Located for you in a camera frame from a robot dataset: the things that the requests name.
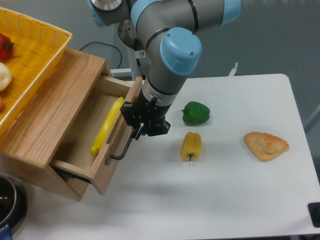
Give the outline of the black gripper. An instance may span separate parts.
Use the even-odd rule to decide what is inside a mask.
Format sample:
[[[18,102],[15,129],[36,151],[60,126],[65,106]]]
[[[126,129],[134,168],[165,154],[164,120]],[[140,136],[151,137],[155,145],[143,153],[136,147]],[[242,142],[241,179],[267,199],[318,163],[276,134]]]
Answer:
[[[148,100],[141,90],[134,103],[123,103],[120,112],[126,124],[132,128],[132,137],[138,140],[144,135],[145,125],[149,137],[166,135],[169,132],[171,124],[165,118],[170,107],[171,105],[160,106],[157,102]]]

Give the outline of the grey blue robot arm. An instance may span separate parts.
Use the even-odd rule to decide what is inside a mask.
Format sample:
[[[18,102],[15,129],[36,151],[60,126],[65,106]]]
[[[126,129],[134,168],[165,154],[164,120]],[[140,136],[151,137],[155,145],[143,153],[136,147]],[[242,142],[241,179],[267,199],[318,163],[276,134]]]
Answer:
[[[88,6],[106,26],[131,20],[151,60],[137,99],[120,109],[134,139],[169,131],[165,115],[203,51],[197,32],[234,21],[242,10],[239,0],[90,0]]]

